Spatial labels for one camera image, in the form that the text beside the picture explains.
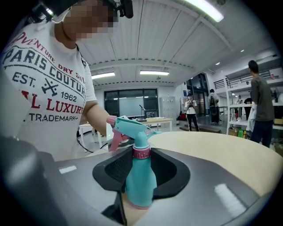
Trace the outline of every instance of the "white bag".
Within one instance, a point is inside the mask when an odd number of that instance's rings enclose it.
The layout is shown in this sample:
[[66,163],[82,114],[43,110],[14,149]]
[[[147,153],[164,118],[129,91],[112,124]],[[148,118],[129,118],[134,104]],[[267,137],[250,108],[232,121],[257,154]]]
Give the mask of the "white bag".
[[249,113],[247,131],[253,131],[256,122],[256,104],[252,102],[252,108]]

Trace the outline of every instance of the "man in gray shirt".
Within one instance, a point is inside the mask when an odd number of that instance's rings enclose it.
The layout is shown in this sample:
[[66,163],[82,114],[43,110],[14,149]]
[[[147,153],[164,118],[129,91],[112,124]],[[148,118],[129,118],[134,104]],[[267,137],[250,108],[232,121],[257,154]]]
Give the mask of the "man in gray shirt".
[[274,107],[270,87],[263,77],[258,74],[258,65],[254,60],[249,62],[249,71],[252,79],[252,101],[257,104],[256,122],[251,140],[269,147],[272,138],[272,126],[274,120]]

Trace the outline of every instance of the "window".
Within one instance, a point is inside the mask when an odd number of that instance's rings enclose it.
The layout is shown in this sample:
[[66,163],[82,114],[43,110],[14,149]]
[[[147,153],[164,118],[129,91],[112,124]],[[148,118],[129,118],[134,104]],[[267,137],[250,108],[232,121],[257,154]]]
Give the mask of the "window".
[[147,117],[158,116],[157,89],[115,90],[104,92],[105,110],[110,115],[129,118],[144,116],[140,105],[147,111]]

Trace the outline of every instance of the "round wooden table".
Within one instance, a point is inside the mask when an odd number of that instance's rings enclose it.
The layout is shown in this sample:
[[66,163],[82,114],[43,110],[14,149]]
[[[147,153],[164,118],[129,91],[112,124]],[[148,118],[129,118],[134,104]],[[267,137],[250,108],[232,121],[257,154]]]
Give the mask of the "round wooden table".
[[[272,191],[283,171],[283,158],[253,141],[208,132],[164,132],[149,138],[156,147],[215,162],[242,180],[259,196]],[[137,210],[123,194],[128,225],[134,225],[147,210]]]

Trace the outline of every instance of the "spray bottle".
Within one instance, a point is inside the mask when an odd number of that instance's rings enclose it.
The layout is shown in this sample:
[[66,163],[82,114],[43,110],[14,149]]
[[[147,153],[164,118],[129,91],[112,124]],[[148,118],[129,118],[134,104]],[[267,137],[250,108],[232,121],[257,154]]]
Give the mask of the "spray bottle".
[[126,179],[126,193],[136,208],[147,209],[152,203],[153,190],[157,187],[156,176],[151,169],[150,145],[147,139],[157,132],[137,121],[109,116],[107,123],[114,126],[110,151],[128,137],[134,139],[133,167]]

